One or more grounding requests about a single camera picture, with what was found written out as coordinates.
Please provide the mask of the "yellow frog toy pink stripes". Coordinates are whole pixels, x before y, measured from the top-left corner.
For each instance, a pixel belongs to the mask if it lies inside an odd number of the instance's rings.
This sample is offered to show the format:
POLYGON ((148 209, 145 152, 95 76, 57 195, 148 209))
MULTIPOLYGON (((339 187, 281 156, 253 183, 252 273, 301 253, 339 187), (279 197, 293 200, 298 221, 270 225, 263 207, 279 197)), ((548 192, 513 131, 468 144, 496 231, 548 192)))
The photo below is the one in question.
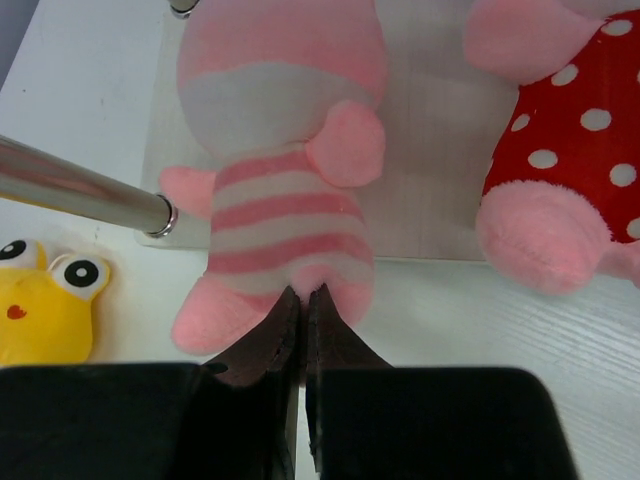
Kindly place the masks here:
POLYGON ((1 247, 1 365, 86 362, 93 349, 93 303, 110 281, 93 255, 51 260, 45 246, 17 239, 1 247))

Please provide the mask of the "pink frog toy red polka-dot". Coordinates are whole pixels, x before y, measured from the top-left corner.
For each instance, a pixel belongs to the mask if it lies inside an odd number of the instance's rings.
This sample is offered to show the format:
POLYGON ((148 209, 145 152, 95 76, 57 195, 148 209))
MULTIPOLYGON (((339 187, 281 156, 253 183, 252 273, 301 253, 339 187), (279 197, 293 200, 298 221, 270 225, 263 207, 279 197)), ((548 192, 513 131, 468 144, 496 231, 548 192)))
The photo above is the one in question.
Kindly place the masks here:
POLYGON ((466 60, 518 87, 476 215, 488 263, 538 292, 639 279, 639 5, 476 1, 466 60))

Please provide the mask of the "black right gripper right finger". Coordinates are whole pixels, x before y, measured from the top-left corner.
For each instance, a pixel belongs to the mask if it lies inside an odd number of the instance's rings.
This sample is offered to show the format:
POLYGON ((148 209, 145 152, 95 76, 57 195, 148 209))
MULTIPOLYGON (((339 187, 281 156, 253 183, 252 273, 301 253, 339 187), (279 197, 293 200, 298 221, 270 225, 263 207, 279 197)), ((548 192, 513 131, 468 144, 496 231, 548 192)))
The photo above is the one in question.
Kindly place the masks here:
POLYGON ((323 479, 574 479, 552 397, 513 367, 396 368, 309 301, 306 411, 323 479))

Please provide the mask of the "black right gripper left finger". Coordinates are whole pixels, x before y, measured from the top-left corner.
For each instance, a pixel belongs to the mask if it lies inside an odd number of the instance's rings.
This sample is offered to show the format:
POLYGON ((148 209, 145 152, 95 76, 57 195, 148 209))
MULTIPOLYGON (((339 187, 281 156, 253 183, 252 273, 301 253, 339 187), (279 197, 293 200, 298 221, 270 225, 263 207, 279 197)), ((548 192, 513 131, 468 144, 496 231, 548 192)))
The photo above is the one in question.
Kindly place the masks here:
POLYGON ((203 364, 12 367, 1 373, 5 479, 291 479, 300 302, 203 364))

